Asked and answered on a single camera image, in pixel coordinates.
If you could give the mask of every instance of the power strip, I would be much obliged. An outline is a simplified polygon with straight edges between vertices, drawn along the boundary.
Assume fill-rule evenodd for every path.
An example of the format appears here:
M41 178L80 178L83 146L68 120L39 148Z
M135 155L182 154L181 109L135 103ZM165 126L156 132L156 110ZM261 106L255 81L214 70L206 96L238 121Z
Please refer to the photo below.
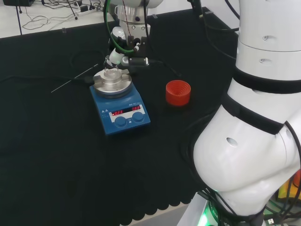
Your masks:
M79 16L84 16L84 15L87 15L87 14L90 14L90 13L94 13L96 11L97 11L97 9L88 10L86 12L79 12Z

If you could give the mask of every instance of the robotic arm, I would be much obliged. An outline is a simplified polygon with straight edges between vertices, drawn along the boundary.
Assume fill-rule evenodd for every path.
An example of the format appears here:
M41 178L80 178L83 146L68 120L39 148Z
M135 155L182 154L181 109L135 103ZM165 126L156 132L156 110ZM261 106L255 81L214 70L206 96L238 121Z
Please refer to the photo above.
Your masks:
M300 169L301 1L239 3L237 72L193 157L202 180L237 215L250 216Z
M163 0L146 0L147 9L155 8L161 4ZM147 66L148 59L146 57L147 35L144 20L144 0L111 0L109 3L116 4L117 16L120 20L120 27L114 27L112 36L115 41L124 49L133 49L134 53L128 54L120 51L111 42L111 54L107 57L105 65L107 68L114 68L117 65L129 66L130 64Z

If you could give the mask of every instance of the black tablecloth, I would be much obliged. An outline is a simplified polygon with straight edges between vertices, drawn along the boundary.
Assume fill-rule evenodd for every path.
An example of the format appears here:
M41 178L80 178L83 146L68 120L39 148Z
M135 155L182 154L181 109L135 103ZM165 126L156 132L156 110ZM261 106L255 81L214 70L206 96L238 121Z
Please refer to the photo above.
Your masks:
M54 93L63 81L0 83L0 225L127 225L169 204L190 202L198 188L178 143L188 125L219 106L234 62L208 45L191 10L149 23L155 49L183 74L192 93L189 106L169 107L165 86L177 78L159 65L138 70L133 82L150 115L147 127L106 137L89 89L78 83ZM103 62L89 50L106 51L104 29L95 24L1 39L0 79L75 77ZM235 55L236 35L211 35ZM72 68L71 56L82 50L87 52Z

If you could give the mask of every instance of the red plastic container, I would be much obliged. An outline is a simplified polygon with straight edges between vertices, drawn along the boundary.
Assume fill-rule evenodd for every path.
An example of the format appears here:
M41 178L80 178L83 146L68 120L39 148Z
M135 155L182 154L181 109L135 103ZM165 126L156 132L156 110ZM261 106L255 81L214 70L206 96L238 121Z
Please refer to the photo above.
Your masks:
M190 101L191 87L182 80L170 81L166 85L166 101L173 106L184 106Z

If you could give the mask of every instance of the green cable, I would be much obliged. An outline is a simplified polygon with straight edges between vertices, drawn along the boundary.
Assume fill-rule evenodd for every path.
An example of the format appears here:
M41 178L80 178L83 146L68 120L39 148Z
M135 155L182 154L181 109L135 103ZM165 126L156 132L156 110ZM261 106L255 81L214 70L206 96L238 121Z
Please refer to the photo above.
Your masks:
M106 20L107 29L108 29L109 34L110 34L110 38L111 38L112 42L114 43L115 47L116 47L119 51L121 51L122 53L124 53L124 54L125 54L125 53L133 53L133 52L134 52L133 49L132 49L132 50L126 50L126 49L122 48L120 45L118 45L118 43L117 43L117 42L114 40L114 38L112 37L111 31L110 31L109 25L108 25L108 6L110 5L110 1L111 1L111 0L107 0L107 5L106 5L106 9L105 9L105 20Z

